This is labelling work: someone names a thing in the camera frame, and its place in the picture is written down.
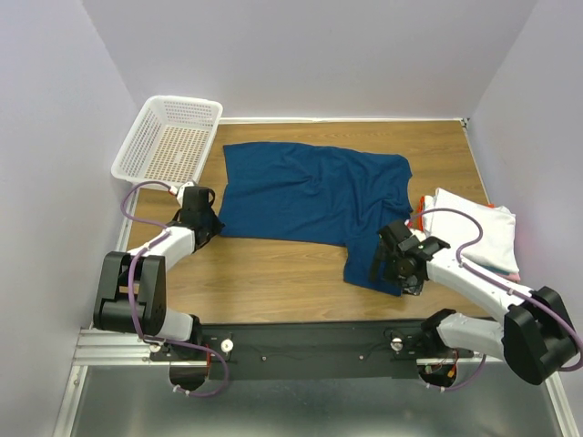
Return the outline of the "blue t-shirt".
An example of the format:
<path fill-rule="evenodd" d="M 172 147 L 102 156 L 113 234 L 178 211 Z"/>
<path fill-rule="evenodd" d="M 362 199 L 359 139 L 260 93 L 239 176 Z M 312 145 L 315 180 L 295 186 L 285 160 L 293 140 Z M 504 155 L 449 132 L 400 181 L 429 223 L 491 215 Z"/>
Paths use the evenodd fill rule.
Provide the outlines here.
<path fill-rule="evenodd" d="M 401 295 L 372 279 L 370 269 L 378 230 L 412 212 L 406 158 L 287 142 L 233 144 L 223 152 L 222 236 L 344 247 L 345 282 Z"/>

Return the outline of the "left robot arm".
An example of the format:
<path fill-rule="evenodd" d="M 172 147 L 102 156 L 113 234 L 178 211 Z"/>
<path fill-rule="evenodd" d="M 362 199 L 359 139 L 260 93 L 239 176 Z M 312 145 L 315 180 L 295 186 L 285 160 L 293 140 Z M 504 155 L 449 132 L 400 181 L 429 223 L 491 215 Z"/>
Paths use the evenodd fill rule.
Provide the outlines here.
<path fill-rule="evenodd" d="M 199 318 L 168 305 L 167 273 L 218 236 L 224 224 L 213 210 L 211 188 L 186 183 L 168 187 L 179 209 L 160 233 L 127 252 L 111 251 L 103 261 L 93 324 L 99 330 L 135 333 L 148 342 L 170 343 L 183 360 L 201 351 Z"/>

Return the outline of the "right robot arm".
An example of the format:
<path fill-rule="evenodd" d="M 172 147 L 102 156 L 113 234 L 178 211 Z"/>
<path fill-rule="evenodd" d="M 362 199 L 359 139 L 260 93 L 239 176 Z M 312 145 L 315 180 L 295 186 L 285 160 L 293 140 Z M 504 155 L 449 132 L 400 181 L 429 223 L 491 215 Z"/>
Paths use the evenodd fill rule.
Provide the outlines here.
<path fill-rule="evenodd" d="M 402 221 L 378 232 L 370 269 L 404 292 L 432 281 L 484 310 L 487 319 L 439 310 L 422 322 L 411 346 L 426 357 L 468 350 L 505 362 L 525 382 L 539 385 L 557 371 L 576 371 L 582 339 L 561 296 L 550 287 L 533 290 L 502 279 L 434 236 L 419 239 Z"/>

